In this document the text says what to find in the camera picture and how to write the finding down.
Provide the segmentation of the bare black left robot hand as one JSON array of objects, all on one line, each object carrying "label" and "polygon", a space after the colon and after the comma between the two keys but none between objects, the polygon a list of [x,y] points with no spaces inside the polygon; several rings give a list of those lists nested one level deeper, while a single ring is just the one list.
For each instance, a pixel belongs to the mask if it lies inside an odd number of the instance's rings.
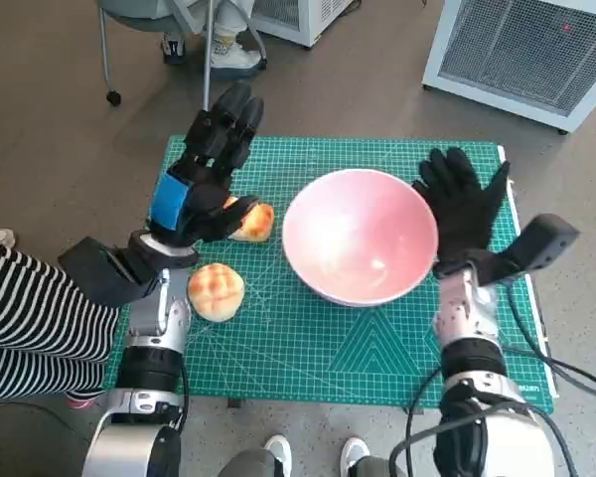
[{"label": "bare black left robot hand", "polygon": [[244,196],[228,205],[232,173],[243,167],[264,112],[248,83],[231,85],[210,110],[200,110],[184,150],[155,189],[148,230],[159,242],[184,247],[224,239],[257,203]]}]

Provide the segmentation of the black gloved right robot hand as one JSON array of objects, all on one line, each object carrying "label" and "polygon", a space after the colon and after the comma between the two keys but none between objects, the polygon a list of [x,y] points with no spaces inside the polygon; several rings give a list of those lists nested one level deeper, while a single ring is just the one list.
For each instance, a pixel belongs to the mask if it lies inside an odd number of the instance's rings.
[{"label": "black gloved right robot hand", "polygon": [[507,194],[510,164],[503,163],[483,186],[466,153],[434,148],[418,165],[413,189],[431,209],[438,229],[437,264],[446,266],[470,250],[486,250]]}]

